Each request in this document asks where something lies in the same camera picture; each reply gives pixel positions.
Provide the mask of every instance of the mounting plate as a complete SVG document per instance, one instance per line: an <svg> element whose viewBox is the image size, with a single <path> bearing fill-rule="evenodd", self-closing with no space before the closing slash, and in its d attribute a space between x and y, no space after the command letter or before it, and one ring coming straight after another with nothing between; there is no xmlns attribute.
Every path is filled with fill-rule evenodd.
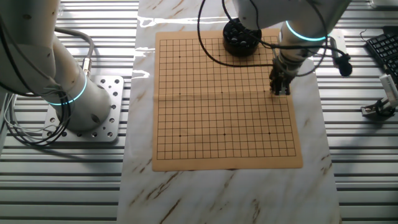
<svg viewBox="0 0 398 224"><path fill-rule="evenodd" d="M113 142L118 138L119 120L121 112L121 104L123 98L124 79L114 75L92 75L90 77L93 83L102 86L111 96L111 111L106 120L91 131L74 132L65 130L64 134L57 139L57 142ZM59 120L57 113L52 106L49 106L44 126L58 125ZM48 128L49 131L55 131L55 127ZM46 138L48 131L43 132L43 138Z"/></svg>

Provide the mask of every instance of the white robotic arm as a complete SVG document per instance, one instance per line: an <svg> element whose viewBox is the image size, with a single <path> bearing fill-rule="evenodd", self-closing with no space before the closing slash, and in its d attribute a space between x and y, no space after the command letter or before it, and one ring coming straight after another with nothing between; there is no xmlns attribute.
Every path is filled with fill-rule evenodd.
<svg viewBox="0 0 398 224"><path fill-rule="evenodd" d="M262 29L283 22L280 46L320 46L325 42L325 31L329 34L350 0L233 0L239 20L248 29ZM297 75L304 60L319 48L281 49L271 72L271 89L278 95L290 94L289 83ZM351 65L346 72L351 74Z"/></svg>

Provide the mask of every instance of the keyboard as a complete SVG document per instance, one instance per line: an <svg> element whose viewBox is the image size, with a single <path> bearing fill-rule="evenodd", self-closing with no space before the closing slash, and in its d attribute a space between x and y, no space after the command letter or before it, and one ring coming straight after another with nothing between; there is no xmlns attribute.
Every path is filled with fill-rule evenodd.
<svg viewBox="0 0 398 224"><path fill-rule="evenodd" d="M398 83L398 35L382 34L366 41L366 49L383 70Z"/></svg>

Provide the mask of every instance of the grid line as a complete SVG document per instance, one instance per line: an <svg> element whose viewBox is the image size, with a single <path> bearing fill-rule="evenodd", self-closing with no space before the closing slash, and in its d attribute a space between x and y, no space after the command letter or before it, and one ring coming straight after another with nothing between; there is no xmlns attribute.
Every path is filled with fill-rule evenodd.
<svg viewBox="0 0 398 224"><path fill-rule="evenodd" d="M224 50L221 38L203 42L227 63L273 58L263 46L241 59ZM218 65L197 39L161 40L159 54L158 160L296 156L289 104L285 96L266 91L267 67Z"/></svg>

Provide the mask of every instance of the marble surface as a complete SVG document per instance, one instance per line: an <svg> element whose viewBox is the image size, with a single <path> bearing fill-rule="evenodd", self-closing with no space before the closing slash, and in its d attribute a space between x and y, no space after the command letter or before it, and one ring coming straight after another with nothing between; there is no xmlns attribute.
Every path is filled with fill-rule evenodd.
<svg viewBox="0 0 398 224"><path fill-rule="evenodd" d="M118 223L341 222L315 74L292 82L302 169L152 171L155 33L195 30L200 3L140 1ZM202 21L223 28L219 1L207 2Z"/></svg>

